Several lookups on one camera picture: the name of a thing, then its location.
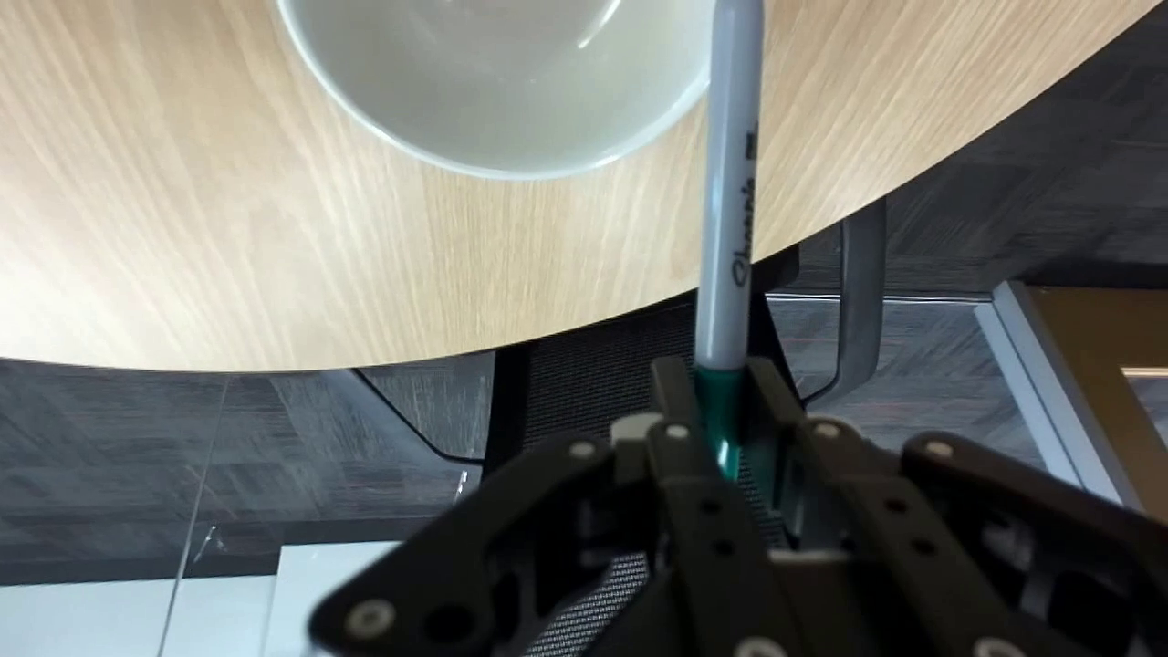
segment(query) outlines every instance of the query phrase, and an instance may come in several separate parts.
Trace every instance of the white bowl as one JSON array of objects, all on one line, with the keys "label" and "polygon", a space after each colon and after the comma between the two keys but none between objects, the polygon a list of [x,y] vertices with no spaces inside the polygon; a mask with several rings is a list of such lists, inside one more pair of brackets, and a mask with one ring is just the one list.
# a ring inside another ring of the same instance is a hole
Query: white bowl
[{"label": "white bowl", "polygon": [[714,0],[283,0],[283,20],[352,117],[480,179],[619,162],[710,84]]}]

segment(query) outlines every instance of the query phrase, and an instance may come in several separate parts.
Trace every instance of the wooden table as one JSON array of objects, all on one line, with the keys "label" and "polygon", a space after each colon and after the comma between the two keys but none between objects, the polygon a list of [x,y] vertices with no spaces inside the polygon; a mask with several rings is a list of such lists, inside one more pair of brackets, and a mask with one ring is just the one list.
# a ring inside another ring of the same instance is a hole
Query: wooden table
[{"label": "wooden table", "polygon": [[[757,256],[937,163],[1159,0],[773,0]],[[0,5],[0,358],[352,370],[591,325],[696,283],[704,111],[561,183],[349,121],[272,0]]]}]

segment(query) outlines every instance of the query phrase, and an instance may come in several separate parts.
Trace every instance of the round table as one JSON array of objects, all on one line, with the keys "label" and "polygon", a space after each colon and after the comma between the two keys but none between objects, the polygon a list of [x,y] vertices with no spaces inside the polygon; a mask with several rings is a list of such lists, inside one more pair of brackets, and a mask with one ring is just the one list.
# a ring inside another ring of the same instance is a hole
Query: round table
[{"label": "round table", "polygon": [[[1159,0],[773,0],[757,258],[926,172]],[[696,283],[704,111],[561,183],[434,172],[276,0],[4,0],[0,358],[284,372],[469,356]]]}]

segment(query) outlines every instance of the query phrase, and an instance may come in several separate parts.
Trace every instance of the floor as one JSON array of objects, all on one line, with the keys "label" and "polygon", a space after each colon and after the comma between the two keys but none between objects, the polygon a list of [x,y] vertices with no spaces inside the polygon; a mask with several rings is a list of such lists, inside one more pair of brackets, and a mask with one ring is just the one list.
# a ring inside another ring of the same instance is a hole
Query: floor
[{"label": "floor", "polygon": [[[1168,286],[1168,7],[1041,103],[892,193],[880,376],[818,414],[895,451],[971,435],[1025,465],[1025,426],[968,302],[1004,278]],[[791,294],[836,288],[836,236]],[[797,379],[832,361],[832,302],[784,301]],[[525,435],[647,409],[688,308],[537,345]],[[258,575],[284,542],[404,538],[474,491],[492,356],[376,372],[128,376],[0,361],[0,584]]]},{"label": "floor", "polygon": [[[892,294],[1004,278],[1168,286],[1168,7],[892,193]],[[836,288],[836,230],[797,288]]]},{"label": "floor", "polygon": [[1133,379],[1133,390],[1168,451],[1168,379]]}]

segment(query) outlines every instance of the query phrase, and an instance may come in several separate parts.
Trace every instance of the black cable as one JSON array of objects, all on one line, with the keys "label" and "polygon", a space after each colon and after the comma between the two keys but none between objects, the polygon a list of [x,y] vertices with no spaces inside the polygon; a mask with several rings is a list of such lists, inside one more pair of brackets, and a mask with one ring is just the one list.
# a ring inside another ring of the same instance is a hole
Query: black cable
[{"label": "black cable", "polygon": [[836,382],[839,382],[839,372],[832,372],[832,379],[821,382],[816,396],[805,396],[805,407],[816,407],[816,402],[830,398],[830,390],[832,390]]},{"label": "black cable", "polygon": [[458,457],[458,452],[440,451],[417,424],[409,424],[409,415],[404,415],[363,370],[356,370],[356,376],[359,376],[363,386],[367,386],[376,402],[384,402],[384,407],[398,415],[398,424],[409,426],[409,435],[417,435],[440,460],[469,465],[469,468],[484,468],[484,465],[487,465],[487,460],[473,460],[473,457]]}]

